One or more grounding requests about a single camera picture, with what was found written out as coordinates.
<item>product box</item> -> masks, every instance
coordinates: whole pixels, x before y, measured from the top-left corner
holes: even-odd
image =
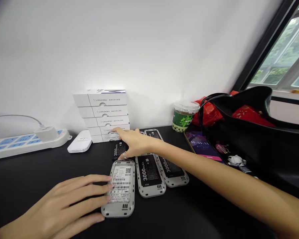
[[[88,128],[90,131],[90,135],[101,135],[101,130],[100,127],[92,127],[92,128]]]
[[[122,128],[122,130],[130,130],[129,124],[103,126],[103,127],[100,127],[101,134],[109,134],[110,132],[112,132],[112,129],[114,129],[116,127],[120,127],[120,128]]]
[[[98,126],[130,124],[129,116],[108,116],[96,118]]]
[[[91,136],[91,139],[92,139],[93,143],[102,143],[103,142],[102,135],[93,135],[93,136]]]
[[[82,118],[93,118],[94,113],[92,107],[78,107]]]
[[[118,133],[111,133],[111,134],[103,134],[103,142],[113,141],[113,140],[119,140],[119,134]]]
[[[128,115],[127,105],[122,106],[93,106],[95,117]]]
[[[91,128],[91,127],[97,127],[97,121],[96,121],[96,118],[84,118],[84,123],[85,123],[85,126],[87,128]]]
[[[93,90],[88,98],[91,106],[127,105],[125,90]]]
[[[93,90],[85,90],[73,94],[73,98],[77,107],[91,106],[89,97],[87,95],[91,91]]]

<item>hand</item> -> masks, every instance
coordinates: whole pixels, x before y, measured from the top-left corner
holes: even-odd
[[[72,205],[86,197],[107,193],[112,184],[93,185],[93,182],[108,182],[110,176],[88,175],[57,184],[25,214],[0,228],[0,239],[70,238],[91,225],[104,221],[101,213],[83,215],[107,204],[110,196],[90,198]]]
[[[129,146],[128,151],[125,153],[125,157],[131,158],[134,156],[140,156],[145,153],[152,153],[156,144],[161,143],[160,139],[152,138],[147,135],[140,134],[140,130],[122,130],[117,127],[112,132],[118,132],[120,139],[122,139]],[[121,154],[118,160],[124,160],[123,154]]]

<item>ring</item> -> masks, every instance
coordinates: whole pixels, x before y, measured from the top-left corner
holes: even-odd
[[[126,151],[123,153],[123,157],[124,157],[125,159],[128,159],[128,158],[125,156],[125,153],[126,153]]]

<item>power strip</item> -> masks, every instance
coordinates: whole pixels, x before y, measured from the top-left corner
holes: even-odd
[[[2,138],[0,139],[0,158],[47,148],[60,147],[68,140],[72,139],[72,136],[66,129],[60,129],[57,131],[57,133],[59,134],[59,137],[48,142],[42,142],[35,133],[10,138]]]

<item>black bag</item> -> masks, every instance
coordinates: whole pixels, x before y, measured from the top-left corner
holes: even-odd
[[[271,94],[272,89],[267,86],[253,87],[232,97],[212,94],[207,99],[224,120],[219,120],[209,129],[204,128],[202,107],[199,112],[200,125],[207,135],[223,137],[234,145],[260,179],[299,198],[299,124],[270,116]],[[261,111],[263,117],[276,128],[232,117],[243,105]]]

